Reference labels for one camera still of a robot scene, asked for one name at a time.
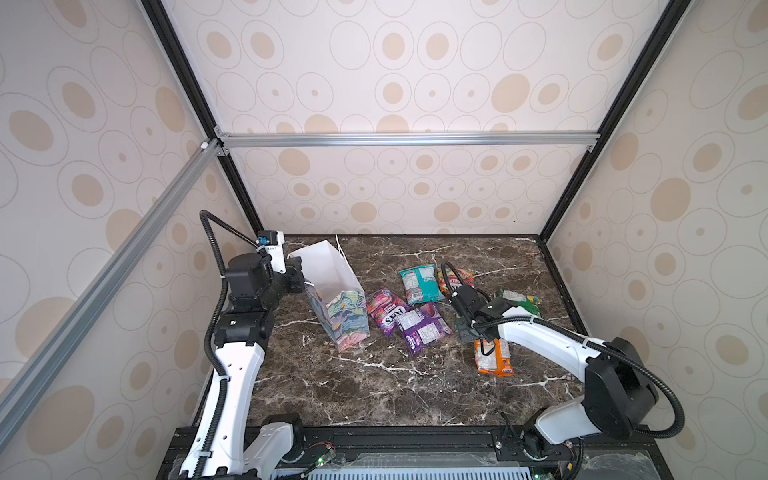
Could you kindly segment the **colourful painted paper bag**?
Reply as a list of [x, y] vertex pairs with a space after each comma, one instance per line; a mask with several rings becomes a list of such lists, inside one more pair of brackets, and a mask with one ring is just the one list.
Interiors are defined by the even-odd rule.
[[323, 240], [288, 254], [301, 260], [312, 310], [339, 352], [370, 336], [366, 295], [339, 242]]

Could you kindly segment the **orange white snack packet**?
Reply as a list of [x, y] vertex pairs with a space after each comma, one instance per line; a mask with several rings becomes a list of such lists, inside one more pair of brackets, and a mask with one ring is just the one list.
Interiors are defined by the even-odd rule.
[[494, 339], [491, 342], [476, 340], [474, 349], [475, 363], [479, 373], [498, 377], [514, 375], [507, 341], [503, 339]]

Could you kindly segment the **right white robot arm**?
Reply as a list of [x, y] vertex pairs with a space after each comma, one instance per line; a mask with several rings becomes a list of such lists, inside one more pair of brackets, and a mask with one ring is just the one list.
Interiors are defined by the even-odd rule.
[[522, 346], [583, 384], [583, 394], [529, 419], [522, 439], [539, 447], [604, 434], [626, 440], [658, 401], [634, 346], [617, 338], [584, 337], [548, 322], [518, 303], [490, 298], [469, 285], [448, 295], [460, 322], [479, 340]]

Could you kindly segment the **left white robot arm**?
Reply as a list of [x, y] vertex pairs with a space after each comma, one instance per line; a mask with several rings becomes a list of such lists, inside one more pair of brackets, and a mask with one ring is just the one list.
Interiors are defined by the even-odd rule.
[[303, 291], [301, 265], [287, 265], [282, 249], [268, 246], [232, 258], [223, 281], [230, 308], [216, 309], [206, 347], [214, 375], [192, 446], [172, 479], [268, 479], [284, 457], [301, 450], [295, 414], [276, 417], [245, 443], [275, 310], [283, 296]]

